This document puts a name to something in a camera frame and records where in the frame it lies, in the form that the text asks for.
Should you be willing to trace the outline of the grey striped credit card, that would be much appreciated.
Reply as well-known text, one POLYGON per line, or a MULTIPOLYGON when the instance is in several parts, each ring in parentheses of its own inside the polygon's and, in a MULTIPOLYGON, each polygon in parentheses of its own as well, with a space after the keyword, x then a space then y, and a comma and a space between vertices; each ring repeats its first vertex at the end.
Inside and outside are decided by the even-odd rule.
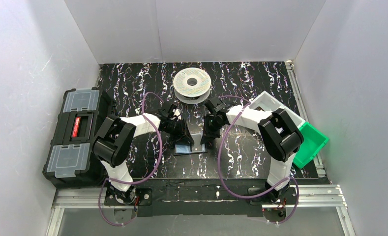
POLYGON ((192 134, 194 144, 191 145, 191 153, 205 153, 207 152, 205 144, 201 144, 202 134, 192 134))

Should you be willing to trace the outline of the black plastic toolbox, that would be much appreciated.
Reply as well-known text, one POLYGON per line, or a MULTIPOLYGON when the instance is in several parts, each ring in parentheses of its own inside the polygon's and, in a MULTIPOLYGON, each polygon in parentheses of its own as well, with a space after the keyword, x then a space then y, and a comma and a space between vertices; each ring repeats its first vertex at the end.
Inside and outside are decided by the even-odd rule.
POLYGON ((63 95, 43 176, 56 188, 100 186, 106 170, 90 149, 90 140, 109 114, 116 111, 114 99, 92 87, 70 89, 63 95))

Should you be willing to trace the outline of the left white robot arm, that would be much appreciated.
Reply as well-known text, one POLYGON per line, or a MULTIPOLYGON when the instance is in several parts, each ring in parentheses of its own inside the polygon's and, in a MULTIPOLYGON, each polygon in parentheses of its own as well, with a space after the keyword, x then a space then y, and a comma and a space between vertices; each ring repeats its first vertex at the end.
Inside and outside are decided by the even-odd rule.
POLYGON ((109 191, 120 203, 133 203, 136 198, 134 182, 128 170, 128 157, 135 137, 166 132, 173 143, 194 144, 184 119, 179 118, 180 110, 170 102, 164 102, 153 113, 144 113, 129 118, 109 115, 91 141, 91 151, 103 164, 110 182, 109 191))

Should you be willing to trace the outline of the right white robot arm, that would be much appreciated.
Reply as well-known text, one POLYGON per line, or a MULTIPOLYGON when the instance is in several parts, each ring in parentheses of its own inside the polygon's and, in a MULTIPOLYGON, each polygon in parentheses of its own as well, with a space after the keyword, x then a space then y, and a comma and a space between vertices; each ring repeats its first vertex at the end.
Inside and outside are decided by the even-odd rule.
POLYGON ((251 102, 244 106, 232 106, 224 103, 220 97, 208 99, 205 106, 209 113, 204 116, 201 143, 206 144, 219 138, 220 129, 224 125, 232 128, 237 124, 259 132, 265 150, 271 157, 265 191, 256 195, 239 195, 228 188, 221 172, 218 175, 223 187, 236 198, 251 200, 270 194, 277 200, 288 190, 291 166, 304 137, 286 110, 278 108, 275 111, 259 111, 249 108, 249 105, 251 102))

